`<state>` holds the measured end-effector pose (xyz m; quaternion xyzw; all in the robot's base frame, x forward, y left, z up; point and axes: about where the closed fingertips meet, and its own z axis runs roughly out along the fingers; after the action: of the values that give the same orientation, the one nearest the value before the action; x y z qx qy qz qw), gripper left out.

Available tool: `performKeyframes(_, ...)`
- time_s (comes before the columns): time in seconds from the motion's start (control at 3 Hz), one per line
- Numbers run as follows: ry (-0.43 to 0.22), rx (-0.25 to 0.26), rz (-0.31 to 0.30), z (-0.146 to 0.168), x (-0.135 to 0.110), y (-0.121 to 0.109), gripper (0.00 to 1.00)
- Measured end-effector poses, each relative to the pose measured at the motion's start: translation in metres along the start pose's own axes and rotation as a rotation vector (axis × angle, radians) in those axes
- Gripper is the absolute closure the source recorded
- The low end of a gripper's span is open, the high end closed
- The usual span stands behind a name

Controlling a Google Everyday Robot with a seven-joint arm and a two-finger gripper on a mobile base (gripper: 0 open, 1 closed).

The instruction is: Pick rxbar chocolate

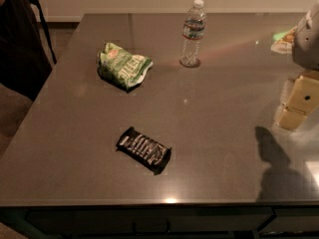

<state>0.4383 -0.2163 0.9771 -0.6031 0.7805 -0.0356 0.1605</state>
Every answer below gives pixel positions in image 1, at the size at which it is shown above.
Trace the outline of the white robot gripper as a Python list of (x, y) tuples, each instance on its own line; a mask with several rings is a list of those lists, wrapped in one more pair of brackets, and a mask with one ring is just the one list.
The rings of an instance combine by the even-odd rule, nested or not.
[(274, 122), (288, 130), (299, 128), (319, 107), (319, 1), (297, 24), (292, 57), (295, 64), (316, 71), (304, 71), (283, 84)]

